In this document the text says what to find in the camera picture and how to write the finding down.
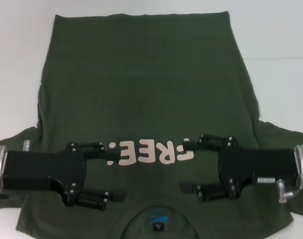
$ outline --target clothing label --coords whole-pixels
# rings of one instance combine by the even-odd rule
[[[153,225],[153,231],[154,232],[163,232],[165,225],[163,223],[155,223]]]
[[[257,178],[257,183],[275,183],[275,178]]]

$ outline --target white surface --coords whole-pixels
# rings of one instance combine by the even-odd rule
[[[0,0],[0,139],[36,125],[37,92],[54,15],[229,11],[260,103],[261,119],[303,132],[303,0]],[[0,210],[0,239],[15,231],[19,209]],[[303,239],[303,217],[272,239]]]

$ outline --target green t-shirt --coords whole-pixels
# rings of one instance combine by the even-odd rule
[[[38,108],[38,128],[0,144],[20,149],[28,133],[32,150],[44,152],[70,141],[120,147],[119,163],[88,162],[85,186],[123,189],[127,197],[102,212],[67,208],[55,192],[13,196],[10,206],[22,202],[17,229],[32,237],[259,239],[292,222],[288,207],[303,213],[303,194],[281,205],[272,187],[248,186],[237,200],[202,204],[179,189],[179,182],[218,181],[217,154],[186,154],[184,138],[232,135],[252,148],[303,144],[302,133],[259,121],[227,12],[56,16]],[[164,231],[154,232],[153,222]]]

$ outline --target shirt sleeve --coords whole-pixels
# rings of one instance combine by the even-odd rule
[[[41,130],[35,127],[28,128],[18,135],[0,141],[0,145],[5,145],[7,150],[22,150],[25,140],[31,141],[30,151],[40,151]],[[3,190],[1,193],[9,195],[9,199],[0,199],[0,208],[20,208],[26,191]]]
[[[303,145],[303,133],[279,128],[269,122],[257,121],[255,135],[261,148],[294,148]],[[303,215],[303,191],[289,199],[287,207],[292,213]]]

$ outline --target white table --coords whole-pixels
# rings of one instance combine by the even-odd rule
[[[303,132],[303,0],[0,0],[0,139],[37,122],[37,92],[55,14],[229,11],[232,29],[259,101],[261,120]],[[0,239],[15,230],[20,209],[0,210]],[[303,217],[271,236],[303,239]]]

